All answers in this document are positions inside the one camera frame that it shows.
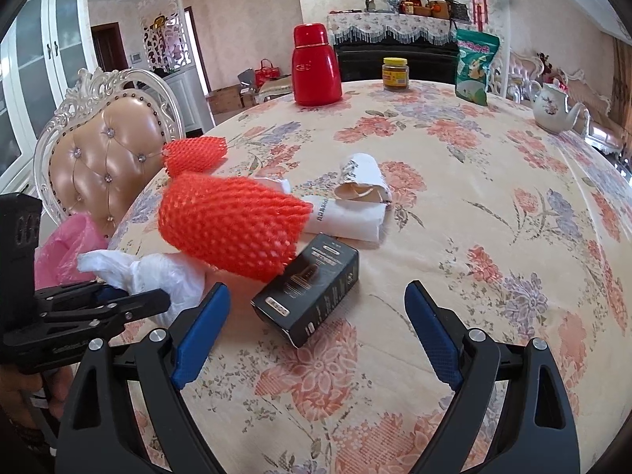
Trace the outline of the left hand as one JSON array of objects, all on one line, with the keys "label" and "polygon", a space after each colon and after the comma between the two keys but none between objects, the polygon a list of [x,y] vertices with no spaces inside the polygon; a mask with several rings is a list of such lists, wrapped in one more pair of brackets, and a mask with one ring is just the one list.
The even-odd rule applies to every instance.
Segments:
[{"label": "left hand", "polygon": [[[74,380],[70,366],[60,368],[47,381],[50,390],[48,409],[52,416],[61,420],[65,400]],[[28,408],[27,399],[43,388],[39,374],[22,374],[14,366],[1,367],[1,409],[14,424],[34,429],[35,421]]]}]

